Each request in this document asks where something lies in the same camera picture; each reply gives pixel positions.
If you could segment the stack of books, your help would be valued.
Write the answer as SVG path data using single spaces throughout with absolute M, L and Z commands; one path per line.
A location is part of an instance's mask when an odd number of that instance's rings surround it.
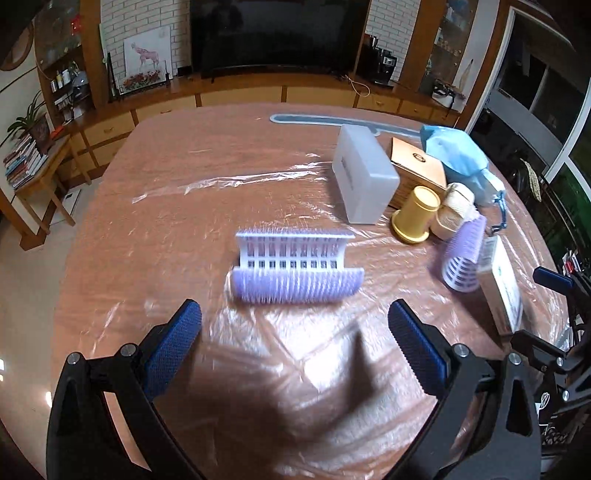
M 37 174 L 47 158 L 33 137 L 26 134 L 3 161 L 8 184 L 19 189 Z

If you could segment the potted green plant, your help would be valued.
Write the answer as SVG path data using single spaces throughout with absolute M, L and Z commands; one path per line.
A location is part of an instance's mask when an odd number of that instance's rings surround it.
M 49 151 L 52 140 L 41 91 L 35 94 L 26 113 L 23 116 L 18 116 L 9 125 L 6 133 L 5 139 L 1 142 L 2 145 L 8 140 L 23 139 L 30 135 L 41 154 L 46 154 Z

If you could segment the translucent white plastic box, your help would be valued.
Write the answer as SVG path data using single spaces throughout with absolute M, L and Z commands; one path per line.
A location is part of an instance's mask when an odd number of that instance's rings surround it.
M 332 172 L 349 224 L 376 224 L 400 185 L 400 176 L 386 151 L 365 126 L 341 127 Z

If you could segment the small wooden side table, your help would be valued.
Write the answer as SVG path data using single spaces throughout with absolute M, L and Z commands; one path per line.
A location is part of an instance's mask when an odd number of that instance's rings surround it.
M 1 192 L 1 213 L 21 236 L 19 246 L 28 251 L 41 246 L 50 234 L 54 214 L 75 226 L 72 210 L 66 207 L 73 188 L 102 175 L 83 133 L 66 135 L 48 152 L 45 163 L 11 198 Z

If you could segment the black flat screen television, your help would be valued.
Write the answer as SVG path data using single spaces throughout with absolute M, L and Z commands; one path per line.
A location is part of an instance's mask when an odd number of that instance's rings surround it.
M 204 78 L 245 71 L 353 71 L 368 1 L 191 1 L 190 65 Z

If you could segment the brown cardboard box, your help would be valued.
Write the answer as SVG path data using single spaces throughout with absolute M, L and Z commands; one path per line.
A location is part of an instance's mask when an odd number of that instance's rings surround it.
M 447 180 L 440 160 L 396 137 L 392 138 L 390 158 L 400 176 L 400 184 L 390 201 L 391 207 L 401 208 L 417 186 L 428 187 L 441 200 L 444 199 Z

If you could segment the blue white drawstring bag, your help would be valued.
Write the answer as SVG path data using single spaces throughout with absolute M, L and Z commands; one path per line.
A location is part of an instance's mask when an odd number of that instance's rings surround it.
M 463 130 L 423 125 L 420 130 L 423 150 L 441 161 L 447 181 L 466 186 L 477 207 L 497 206 L 501 220 L 491 227 L 492 234 L 507 228 L 506 187 L 489 169 L 489 160 L 481 148 Z

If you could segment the black coffee machine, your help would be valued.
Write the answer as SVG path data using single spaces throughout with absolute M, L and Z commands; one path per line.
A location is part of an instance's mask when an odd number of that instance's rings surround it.
M 387 49 L 378 46 L 376 36 L 365 34 L 356 73 L 374 84 L 388 86 L 397 66 L 397 58 Z

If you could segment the giraffe picture on stand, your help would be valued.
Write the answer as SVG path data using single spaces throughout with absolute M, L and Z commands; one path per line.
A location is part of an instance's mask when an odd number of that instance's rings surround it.
M 124 76 L 119 91 L 130 94 L 167 83 L 172 76 L 170 27 L 162 26 L 123 42 Z

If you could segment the yellow plastic cup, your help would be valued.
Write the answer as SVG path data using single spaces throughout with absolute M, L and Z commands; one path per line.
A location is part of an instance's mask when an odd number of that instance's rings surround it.
M 394 211 L 391 225 L 406 243 L 424 242 L 430 234 L 430 224 L 441 205 L 439 195 L 426 186 L 415 186 L 403 206 Z

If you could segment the white medicine box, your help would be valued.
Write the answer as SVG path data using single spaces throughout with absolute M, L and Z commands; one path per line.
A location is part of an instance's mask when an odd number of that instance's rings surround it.
M 514 334 L 521 325 L 523 302 L 500 236 L 483 240 L 476 274 L 498 333 L 501 336 Z

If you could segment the round wall plaque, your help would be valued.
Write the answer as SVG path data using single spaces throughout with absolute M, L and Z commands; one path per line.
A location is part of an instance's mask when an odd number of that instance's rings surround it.
M 33 42 L 34 25 L 33 22 L 30 22 L 9 50 L 0 69 L 2 71 L 12 71 L 18 68 L 29 55 Z

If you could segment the wooden tv cabinet with drawers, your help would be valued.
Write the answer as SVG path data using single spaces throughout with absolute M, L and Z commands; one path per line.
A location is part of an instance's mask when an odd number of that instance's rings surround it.
M 378 86 L 355 75 L 259 73 L 205 80 L 175 78 L 166 86 L 133 93 L 98 107 L 59 127 L 55 138 L 70 135 L 84 168 L 102 175 L 122 141 L 143 120 L 174 110 L 228 104 L 287 103 L 347 107 L 454 127 L 460 112 L 401 85 Z

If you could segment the purple hair roller comb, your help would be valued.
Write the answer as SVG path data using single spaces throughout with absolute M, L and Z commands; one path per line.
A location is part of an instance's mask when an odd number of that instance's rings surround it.
M 345 265 L 345 230 L 249 229 L 235 233 L 232 294 L 249 304 L 335 303 L 360 290 L 365 270 Z

